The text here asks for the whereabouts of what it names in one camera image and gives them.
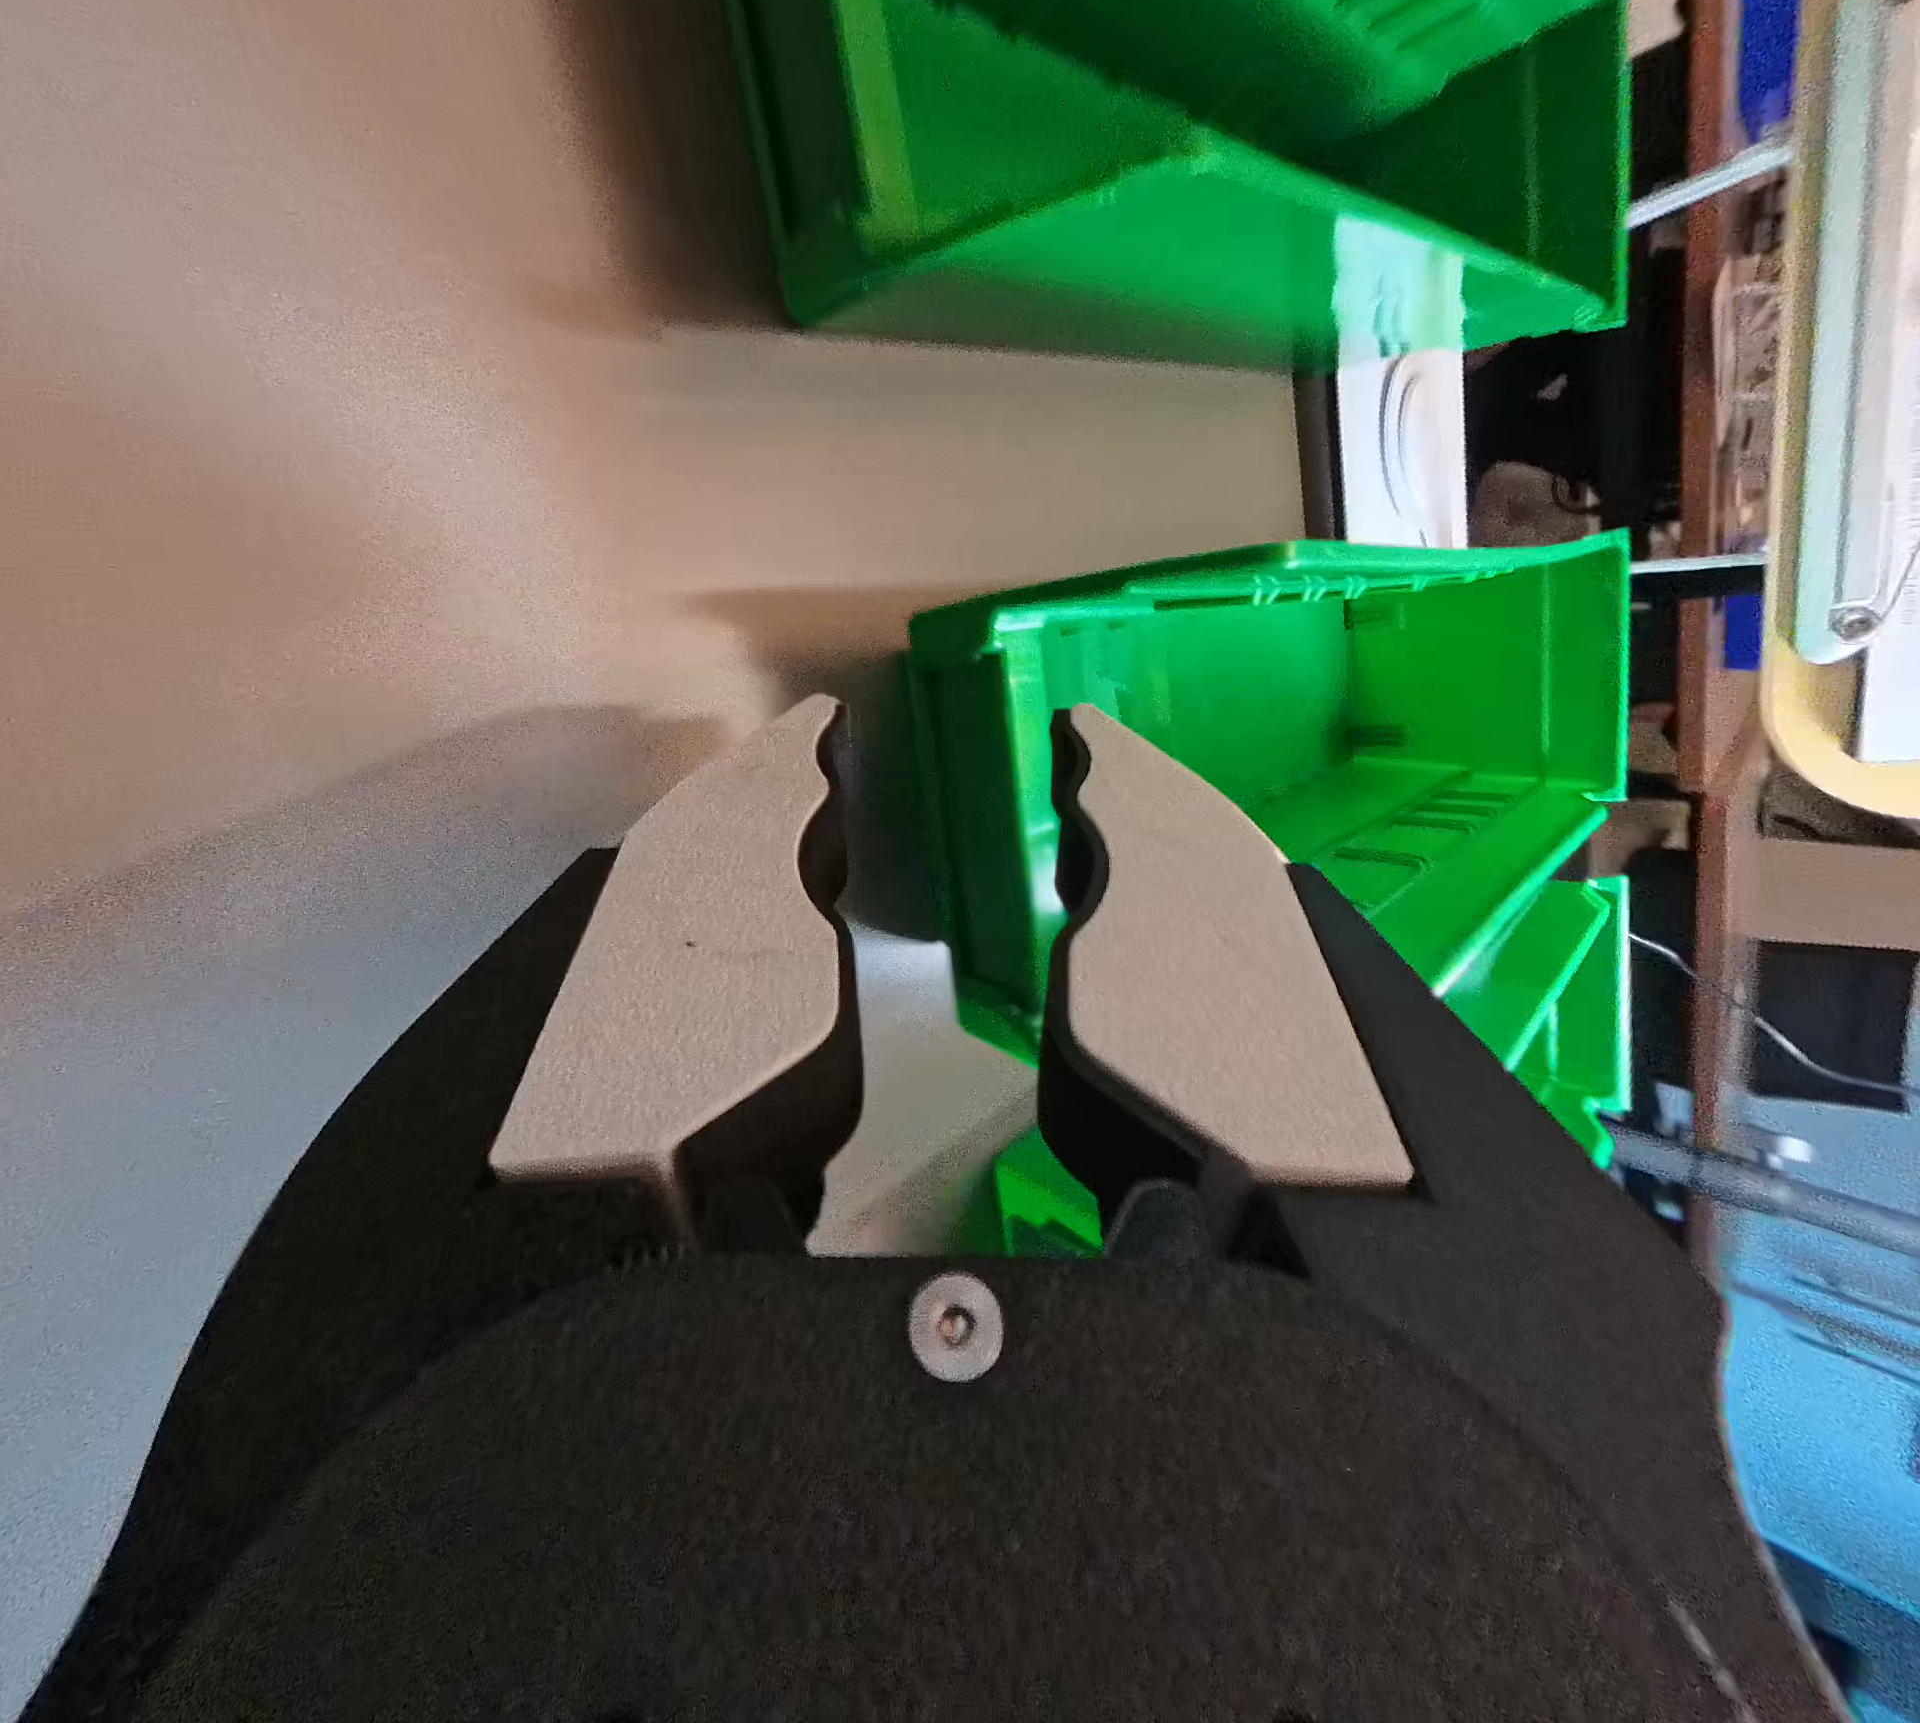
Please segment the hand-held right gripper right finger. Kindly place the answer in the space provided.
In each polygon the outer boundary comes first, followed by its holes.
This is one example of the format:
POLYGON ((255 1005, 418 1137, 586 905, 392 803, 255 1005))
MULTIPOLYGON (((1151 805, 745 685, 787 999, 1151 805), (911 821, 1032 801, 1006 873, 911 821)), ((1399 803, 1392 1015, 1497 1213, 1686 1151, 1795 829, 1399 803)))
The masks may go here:
POLYGON ((1150 1183, 1228 1243, 1266 1193, 1393 1197, 1416 1163, 1293 865, 1203 775, 1092 703, 1052 717, 1063 911, 1037 1125, 1115 1235, 1150 1183))

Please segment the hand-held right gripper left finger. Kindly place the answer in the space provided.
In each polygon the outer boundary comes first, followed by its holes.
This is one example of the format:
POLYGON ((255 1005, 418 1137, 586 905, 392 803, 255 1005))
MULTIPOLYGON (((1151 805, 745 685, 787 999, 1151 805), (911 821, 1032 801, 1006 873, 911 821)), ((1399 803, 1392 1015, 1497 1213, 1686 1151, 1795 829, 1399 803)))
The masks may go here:
POLYGON ((806 1241, 861 1115, 847 707, 814 693, 618 845, 502 1123, 491 1177, 616 1185, 674 1241, 806 1241))

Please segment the green plastic bin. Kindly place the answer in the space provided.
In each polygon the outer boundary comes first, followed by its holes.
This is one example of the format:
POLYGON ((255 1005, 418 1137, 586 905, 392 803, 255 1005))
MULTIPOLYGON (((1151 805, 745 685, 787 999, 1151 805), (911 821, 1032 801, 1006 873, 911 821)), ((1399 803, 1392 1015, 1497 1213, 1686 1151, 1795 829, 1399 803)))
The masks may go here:
MULTIPOLYGON (((1627 963, 1626 877, 1556 877, 1446 993, 1599 1171, 1613 1165, 1611 1123, 1631 1101, 1627 963)), ((989 1189, 1001 1255, 1097 1255, 1095 1199, 1035 1127, 994 1157, 989 1189)))
POLYGON ((839 335, 1325 369, 1626 299, 1627 0, 726 0, 839 335))
POLYGON ((907 697, 960 1025, 1040 1051, 1052 717, 1092 703, 1232 797, 1446 997, 1621 797, 1617 535, 1264 543, 922 611, 907 697))

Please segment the white sign stand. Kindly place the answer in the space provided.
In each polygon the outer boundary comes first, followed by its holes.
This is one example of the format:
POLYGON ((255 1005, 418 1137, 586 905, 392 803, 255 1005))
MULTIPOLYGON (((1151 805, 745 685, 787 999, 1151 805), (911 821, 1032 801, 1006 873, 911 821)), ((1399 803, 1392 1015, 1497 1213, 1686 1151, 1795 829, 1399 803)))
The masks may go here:
MULTIPOLYGON (((1729 192, 1768 182, 1793 162, 1789 134, 1775 134, 1716 166, 1631 200, 1627 232, 1665 222, 1729 192)), ((1320 387, 1324 435, 1316 445, 1338 487, 1333 525, 1350 541, 1464 553, 1469 543, 1464 353, 1417 349, 1346 361, 1320 387)), ((1330 533, 1333 525, 1316 525, 1330 533)), ((1633 563, 1674 599, 1760 593, 1766 551, 1675 555, 1633 563)))

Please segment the wooden sign board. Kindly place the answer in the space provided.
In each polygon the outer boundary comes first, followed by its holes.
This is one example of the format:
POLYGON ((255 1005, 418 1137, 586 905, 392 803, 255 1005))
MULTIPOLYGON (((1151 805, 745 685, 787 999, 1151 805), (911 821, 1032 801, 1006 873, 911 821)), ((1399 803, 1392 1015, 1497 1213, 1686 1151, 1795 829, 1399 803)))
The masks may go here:
POLYGON ((1782 273, 1779 375, 1771 433, 1771 561, 1766 579, 1762 719, 1799 775, 1861 809, 1913 821, 1915 571, 1895 617, 1861 653, 1813 665, 1791 641, 1809 379, 1813 228, 1828 110, 1832 28, 1842 0, 1799 0, 1787 242, 1782 273))

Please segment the wooden side table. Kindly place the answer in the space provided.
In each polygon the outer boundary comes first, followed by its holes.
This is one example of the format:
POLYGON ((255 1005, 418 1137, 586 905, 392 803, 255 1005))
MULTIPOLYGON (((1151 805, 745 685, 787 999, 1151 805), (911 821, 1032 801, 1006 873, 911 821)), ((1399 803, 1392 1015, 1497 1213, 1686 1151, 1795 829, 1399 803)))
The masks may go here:
MULTIPOLYGON (((1692 0, 1688 42, 1688 170, 1701 174, 1748 144, 1737 114, 1740 0, 1692 0)), ((1716 289, 1727 248, 1724 198, 1686 212, 1681 339, 1681 545, 1720 549, 1726 513, 1716 387, 1716 289)), ((1707 989, 1692 1001, 1692 1139, 1721 1139, 1733 1103, 1744 1019, 1721 997, 1742 971, 1731 931, 1731 843, 1755 723, 1754 679, 1721 665, 1720 611, 1686 601, 1677 617, 1677 735, 1681 785, 1696 797, 1692 845, 1693 965, 1707 989)))

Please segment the white clip bar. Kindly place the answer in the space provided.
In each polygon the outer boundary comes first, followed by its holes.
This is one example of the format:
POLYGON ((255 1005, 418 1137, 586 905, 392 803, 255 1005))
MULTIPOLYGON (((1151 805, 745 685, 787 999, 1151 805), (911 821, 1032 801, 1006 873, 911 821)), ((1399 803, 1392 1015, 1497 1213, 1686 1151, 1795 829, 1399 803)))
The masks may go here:
POLYGON ((1818 180, 1789 639, 1834 665, 1915 571, 1918 0, 1839 0, 1818 180))

